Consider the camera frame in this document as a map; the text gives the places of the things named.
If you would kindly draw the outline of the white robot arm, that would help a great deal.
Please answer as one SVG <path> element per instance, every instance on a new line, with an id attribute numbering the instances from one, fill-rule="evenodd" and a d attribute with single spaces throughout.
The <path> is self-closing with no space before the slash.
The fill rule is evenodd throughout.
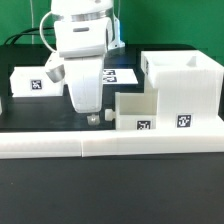
<path id="1" fill-rule="evenodd" d="M 67 84 L 75 111 L 97 125 L 105 57 L 125 46 L 114 0 L 52 0 L 47 15 L 55 18 L 56 46 L 50 49 L 46 73 L 52 82 Z"/>

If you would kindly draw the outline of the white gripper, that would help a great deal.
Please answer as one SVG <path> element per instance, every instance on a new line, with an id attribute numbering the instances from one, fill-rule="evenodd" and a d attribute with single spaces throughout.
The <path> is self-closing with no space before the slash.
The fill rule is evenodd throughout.
<path id="1" fill-rule="evenodd" d="M 104 57 L 93 56 L 64 60 L 66 83 L 77 113 L 95 113 L 102 107 Z M 99 124 L 99 116 L 87 116 L 90 126 Z"/>

